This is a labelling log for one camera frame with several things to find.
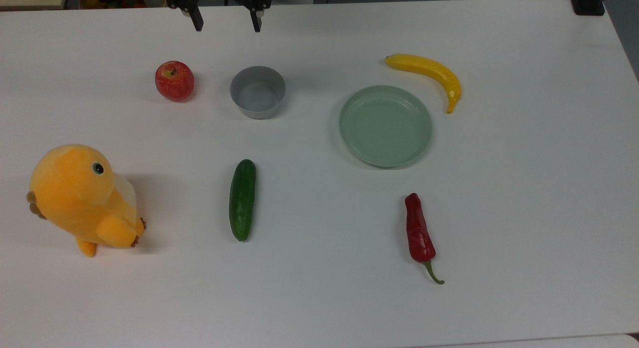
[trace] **plate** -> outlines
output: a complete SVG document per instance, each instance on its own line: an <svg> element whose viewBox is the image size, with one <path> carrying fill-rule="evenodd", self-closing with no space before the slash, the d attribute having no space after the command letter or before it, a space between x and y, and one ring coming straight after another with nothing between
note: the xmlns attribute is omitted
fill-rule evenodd
<svg viewBox="0 0 639 348"><path fill-rule="evenodd" d="M424 152L433 125L425 105L408 91L371 86L346 101L339 132L353 155L373 166L393 168Z"/></svg>

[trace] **gray bowl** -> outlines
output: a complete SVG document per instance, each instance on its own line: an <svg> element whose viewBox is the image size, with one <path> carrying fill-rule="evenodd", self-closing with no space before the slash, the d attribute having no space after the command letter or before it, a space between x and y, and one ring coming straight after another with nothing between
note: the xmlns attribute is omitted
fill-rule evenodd
<svg viewBox="0 0 639 348"><path fill-rule="evenodd" d="M278 112L286 93L282 76L273 68L252 66L240 71L231 81L231 98L243 114L256 120Z"/></svg>

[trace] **banana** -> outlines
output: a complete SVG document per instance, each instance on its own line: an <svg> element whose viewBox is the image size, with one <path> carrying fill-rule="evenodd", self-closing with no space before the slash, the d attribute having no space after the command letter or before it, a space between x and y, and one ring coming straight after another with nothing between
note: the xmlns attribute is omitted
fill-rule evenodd
<svg viewBox="0 0 639 348"><path fill-rule="evenodd" d="M446 113L452 113L455 109L455 104L461 97L461 84L455 74L443 64L426 57L402 53L388 56L384 62L397 70L421 73L436 80L443 86L448 96Z"/></svg>

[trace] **red apple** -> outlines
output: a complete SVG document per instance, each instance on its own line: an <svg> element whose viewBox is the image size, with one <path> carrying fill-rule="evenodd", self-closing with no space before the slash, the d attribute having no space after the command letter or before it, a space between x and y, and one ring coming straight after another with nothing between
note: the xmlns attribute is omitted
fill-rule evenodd
<svg viewBox="0 0 639 348"><path fill-rule="evenodd" d="M169 100L183 101L189 98L194 86L193 72L182 62L165 62L155 71L155 87Z"/></svg>

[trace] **plush toy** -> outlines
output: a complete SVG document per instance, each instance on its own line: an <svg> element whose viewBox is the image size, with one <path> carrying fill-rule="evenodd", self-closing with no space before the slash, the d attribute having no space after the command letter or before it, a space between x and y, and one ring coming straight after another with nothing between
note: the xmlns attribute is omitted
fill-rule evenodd
<svg viewBox="0 0 639 348"><path fill-rule="evenodd" d="M73 234L89 257L96 244L135 247L146 228L133 186L89 146L50 150L33 171L27 200L34 214Z"/></svg>

